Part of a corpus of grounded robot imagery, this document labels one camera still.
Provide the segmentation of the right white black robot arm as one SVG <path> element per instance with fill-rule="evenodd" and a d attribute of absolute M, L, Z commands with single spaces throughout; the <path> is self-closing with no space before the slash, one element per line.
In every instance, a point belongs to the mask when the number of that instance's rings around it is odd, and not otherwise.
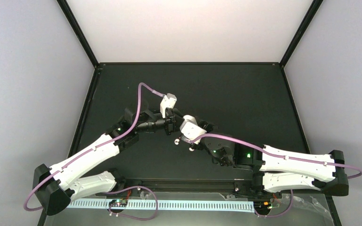
<path fill-rule="evenodd" d="M 349 183 L 342 165 L 342 151 L 307 154 L 263 145 L 263 151 L 216 137 L 202 138 L 196 145 L 207 151 L 212 162 L 252 172 L 250 192 L 255 197 L 284 190 L 316 190 L 331 196 L 347 196 Z"/>

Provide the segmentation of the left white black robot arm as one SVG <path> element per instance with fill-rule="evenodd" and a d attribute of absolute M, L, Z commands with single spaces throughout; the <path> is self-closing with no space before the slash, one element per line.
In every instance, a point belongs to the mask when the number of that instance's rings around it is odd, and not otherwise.
<path fill-rule="evenodd" d="M 80 198 L 111 192 L 118 179 L 113 171 L 85 174 L 102 162 L 117 156 L 139 140 L 139 132 L 164 130 L 170 135 L 180 130 L 184 116 L 176 108 L 140 112 L 125 110 L 124 116 L 96 141 L 75 155 L 50 167 L 41 164 L 33 174 L 33 189 L 41 210 L 53 216 Z"/>

